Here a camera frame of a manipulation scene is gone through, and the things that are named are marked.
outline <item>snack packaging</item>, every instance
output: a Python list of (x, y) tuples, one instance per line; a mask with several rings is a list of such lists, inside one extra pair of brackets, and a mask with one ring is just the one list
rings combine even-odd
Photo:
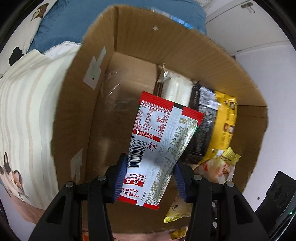
[(173, 168), (203, 115), (143, 91), (119, 200), (158, 209)]
[(212, 134), (212, 138), (206, 155), (198, 164), (206, 160), (220, 156), (230, 145), (234, 126), (237, 119), (237, 101), (219, 91), (215, 91), (216, 99), (219, 101), (218, 114)]
[(174, 232), (170, 233), (170, 238), (171, 240), (178, 240), (180, 238), (185, 237), (186, 232), (187, 232), (187, 228), (175, 230)]
[[(235, 154), (229, 147), (221, 156), (204, 162), (193, 171), (195, 174), (202, 175), (210, 182), (224, 184), (226, 181), (232, 180), (235, 163), (239, 160), (239, 158), (240, 155)], [(185, 203), (184, 200), (177, 195), (166, 214), (164, 222), (168, 223), (182, 217), (190, 217), (191, 211), (192, 203)]]
[(205, 157), (212, 137), (218, 106), (219, 102), (213, 91), (199, 83), (192, 88), (189, 107), (204, 113), (204, 118), (183, 154), (187, 162), (197, 164)]
[(211, 91), (200, 84), (192, 88), (189, 107), (205, 114), (182, 160), (201, 164), (220, 156), (230, 145), (237, 117), (235, 97)]
[(193, 83), (190, 79), (168, 70), (163, 66), (157, 82), (163, 83), (161, 93), (159, 93), (161, 98), (188, 107), (193, 87)]
[(235, 154), (228, 147), (221, 156), (205, 161), (194, 169), (195, 174), (200, 174), (210, 182), (224, 184), (231, 181), (234, 175), (235, 163), (240, 155)]

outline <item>bear illustration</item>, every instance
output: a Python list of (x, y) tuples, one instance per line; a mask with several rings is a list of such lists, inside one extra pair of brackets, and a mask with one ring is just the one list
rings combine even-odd
[(48, 5), (49, 5), (48, 3), (45, 3), (45, 4), (41, 5), (41, 6), (39, 6), (38, 9), (36, 10), (36, 12), (33, 14), (31, 22), (35, 18), (43, 18), (43, 15), (46, 12), (46, 8), (47, 8)]

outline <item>small yellow wrapper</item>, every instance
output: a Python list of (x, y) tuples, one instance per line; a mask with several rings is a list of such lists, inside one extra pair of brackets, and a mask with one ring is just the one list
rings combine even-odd
[[(231, 181), (234, 175), (235, 163), (239, 160), (240, 155), (235, 154), (229, 147), (221, 156), (210, 159), (199, 165), (193, 171), (200, 174), (210, 182), (224, 184)], [(192, 211), (192, 203), (185, 203), (178, 195), (164, 219), (165, 223), (175, 221), (182, 217), (190, 217)]]
[(172, 240), (183, 238), (186, 235), (186, 232), (187, 232), (186, 228), (178, 229), (178, 230), (170, 233), (170, 238)]

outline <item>white tape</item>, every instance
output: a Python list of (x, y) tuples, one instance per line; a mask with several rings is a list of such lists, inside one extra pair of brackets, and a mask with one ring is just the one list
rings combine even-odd
[(96, 85), (99, 81), (100, 74), (101, 74), (101, 63), (106, 55), (106, 48), (103, 47), (98, 60), (93, 56), (91, 62), (89, 63), (89, 67), (85, 73), (83, 78), (83, 82), (86, 83), (89, 87), (93, 90), (96, 89)]
[(76, 183), (80, 181), (80, 167), (82, 165), (83, 148), (72, 158), (70, 162), (71, 179), (76, 176)]

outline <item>cardboard box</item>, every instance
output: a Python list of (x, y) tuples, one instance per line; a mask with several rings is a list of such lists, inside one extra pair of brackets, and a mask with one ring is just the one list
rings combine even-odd
[[(59, 188), (72, 179), (71, 161), (79, 151), (80, 182), (103, 174), (120, 153), (128, 152), (140, 94), (153, 92), (157, 66), (163, 63), (237, 98), (230, 146), (242, 156), (233, 181), (244, 189), (267, 127), (266, 102), (258, 88), (206, 36), (166, 16), (128, 6), (113, 6), (99, 15), (64, 80), (51, 143)], [(113, 232), (150, 233), (188, 225), (189, 218), (163, 223), (176, 194), (172, 178), (157, 211), (123, 202), (108, 205)]]

